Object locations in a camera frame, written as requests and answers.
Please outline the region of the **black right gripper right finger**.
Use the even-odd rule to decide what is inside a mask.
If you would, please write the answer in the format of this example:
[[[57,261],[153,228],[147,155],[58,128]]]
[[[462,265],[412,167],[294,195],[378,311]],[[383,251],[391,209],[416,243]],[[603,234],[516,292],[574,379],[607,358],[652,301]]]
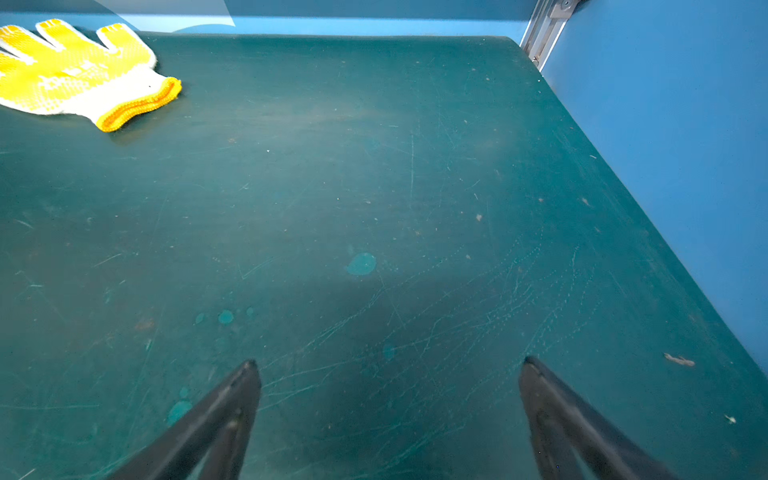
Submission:
[[[524,359],[518,384],[542,479],[582,479],[581,464],[598,479],[676,477],[536,357]]]

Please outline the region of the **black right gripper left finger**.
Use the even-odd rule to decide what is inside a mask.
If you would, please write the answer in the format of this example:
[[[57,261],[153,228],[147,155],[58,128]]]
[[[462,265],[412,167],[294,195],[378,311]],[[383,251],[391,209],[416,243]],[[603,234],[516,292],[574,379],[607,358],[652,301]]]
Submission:
[[[256,362],[244,361],[112,479],[186,479],[204,462],[201,479],[237,479],[261,398]]]

